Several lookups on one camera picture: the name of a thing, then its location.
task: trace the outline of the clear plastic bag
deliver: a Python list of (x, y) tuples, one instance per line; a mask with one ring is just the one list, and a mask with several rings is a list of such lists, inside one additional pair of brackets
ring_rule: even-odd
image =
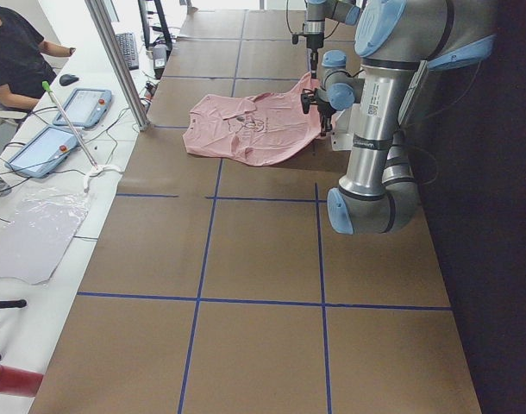
[(39, 191), (23, 200), (0, 233), (0, 279), (50, 279), (88, 213), (84, 194)]

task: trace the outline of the red cylinder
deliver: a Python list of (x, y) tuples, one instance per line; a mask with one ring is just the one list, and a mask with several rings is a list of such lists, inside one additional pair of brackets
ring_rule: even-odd
[(42, 373), (0, 365), (0, 393), (34, 397), (41, 386)]

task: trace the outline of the person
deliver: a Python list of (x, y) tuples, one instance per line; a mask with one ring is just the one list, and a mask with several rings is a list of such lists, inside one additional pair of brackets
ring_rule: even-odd
[(69, 57), (74, 51), (46, 41), (24, 17), (0, 7), (0, 103), (32, 110), (44, 93), (42, 81), (51, 83), (56, 78), (42, 53)]

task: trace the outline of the tablet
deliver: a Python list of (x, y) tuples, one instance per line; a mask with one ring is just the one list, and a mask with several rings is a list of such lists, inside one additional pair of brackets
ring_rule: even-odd
[[(74, 126), (92, 128), (103, 118), (110, 102), (111, 91), (107, 89), (75, 88), (62, 107)], [(67, 122), (59, 113), (53, 124), (66, 126)]]
[(12, 171), (39, 179), (50, 173), (78, 145), (69, 129), (45, 127), (6, 163)]

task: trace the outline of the black t-shirt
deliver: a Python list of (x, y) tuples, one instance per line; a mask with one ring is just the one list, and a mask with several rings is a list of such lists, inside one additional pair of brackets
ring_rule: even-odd
[(0, 86), (12, 93), (41, 97), (42, 81), (56, 78), (52, 67), (39, 52), (44, 37), (14, 10), (0, 7)]

